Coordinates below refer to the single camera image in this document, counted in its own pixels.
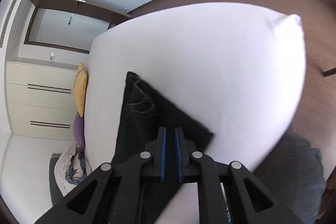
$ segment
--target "drawer handle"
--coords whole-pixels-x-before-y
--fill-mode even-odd
[[[41,126],[41,127],[57,127],[57,128],[70,128],[70,127],[58,127],[58,126],[46,126],[44,124],[31,123],[32,126]]]
[[[37,89],[37,88],[30,88],[30,87],[27,87],[28,89],[31,89],[31,90],[44,90],[44,89]],[[59,92],[59,93],[68,93],[68,94],[71,94],[71,92],[65,92],[65,91],[58,91],[58,90],[45,90],[45,91],[52,91],[52,92]]]
[[[46,86],[46,85],[33,85],[33,84],[27,84],[27,85],[39,86],[41,88],[50,88],[50,89],[57,89],[57,90],[69,90],[69,89],[54,88],[52,86]]]
[[[62,124],[62,123],[52,123],[52,122],[36,122],[36,121],[30,121],[30,122],[35,122],[35,123],[46,123],[46,124],[53,124],[55,126],[70,126],[69,124]]]

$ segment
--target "metal pivot bolt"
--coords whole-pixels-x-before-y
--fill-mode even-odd
[[[192,153],[192,156],[196,159],[199,159],[199,158],[202,158],[203,154],[202,154],[202,152],[195,151],[195,152]]]
[[[233,161],[231,163],[232,168],[234,169],[240,169],[242,167],[242,164],[239,161]]]
[[[148,159],[151,156],[151,153],[144,151],[140,153],[140,157],[143,159]]]
[[[101,168],[103,171],[108,171],[108,170],[111,169],[111,167],[112,167],[111,164],[108,163],[108,162],[106,162],[106,163],[102,164],[100,168]]]

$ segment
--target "air vent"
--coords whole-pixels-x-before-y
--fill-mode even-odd
[[[0,36],[0,47],[1,48],[2,48],[3,41],[5,39],[5,33],[6,33],[7,25],[8,25],[8,22],[9,22],[9,18],[11,17],[11,14],[13,12],[13,9],[14,9],[16,1],[17,0],[13,0],[12,1],[12,4],[10,5],[9,11],[7,13],[7,16],[6,16],[5,23],[4,23],[3,27],[2,27],[1,36]]]

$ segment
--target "chair leg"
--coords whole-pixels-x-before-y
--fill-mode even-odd
[[[330,75],[335,75],[335,74],[336,74],[336,68],[333,68],[333,69],[330,69],[330,70],[327,70],[327,71],[323,72],[324,77],[327,77],[327,76],[330,76]]]

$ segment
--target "mattress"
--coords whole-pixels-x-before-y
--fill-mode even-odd
[[[216,134],[206,151],[215,161],[239,160],[254,170],[300,100],[300,17],[248,4],[194,4],[131,19],[95,38],[85,104],[85,152],[93,169],[114,155],[127,71]],[[158,221],[186,223],[197,212],[191,184]]]

